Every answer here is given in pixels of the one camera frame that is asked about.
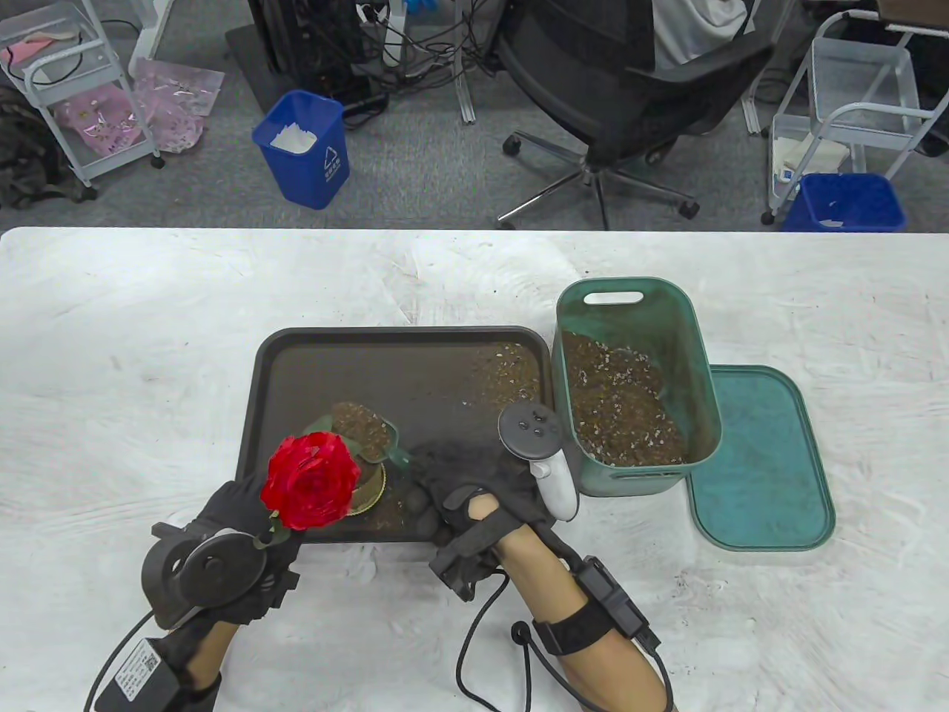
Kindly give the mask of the person's right hand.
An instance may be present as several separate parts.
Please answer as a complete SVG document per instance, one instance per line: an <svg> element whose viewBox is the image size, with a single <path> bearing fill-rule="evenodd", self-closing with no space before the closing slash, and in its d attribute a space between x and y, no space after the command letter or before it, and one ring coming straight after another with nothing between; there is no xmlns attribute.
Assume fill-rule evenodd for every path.
<svg viewBox="0 0 949 712"><path fill-rule="evenodd" d="M414 531L437 546L430 568L464 602L500 565L500 543L526 527L570 566L581 557L552 531L525 461L491 447L426 442L408 458L406 508Z"/></svg>

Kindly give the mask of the person's left hand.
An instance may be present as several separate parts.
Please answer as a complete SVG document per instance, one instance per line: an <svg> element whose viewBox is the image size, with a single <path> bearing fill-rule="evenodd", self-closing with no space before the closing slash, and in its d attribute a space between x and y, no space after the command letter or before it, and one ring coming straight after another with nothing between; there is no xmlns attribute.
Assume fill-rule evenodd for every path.
<svg viewBox="0 0 949 712"><path fill-rule="evenodd" d="M140 583L153 619L176 630L194 619L245 626L281 607L300 579L302 533L276 533L261 501L264 475L228 481L182 527L159 522Z"/></svg>

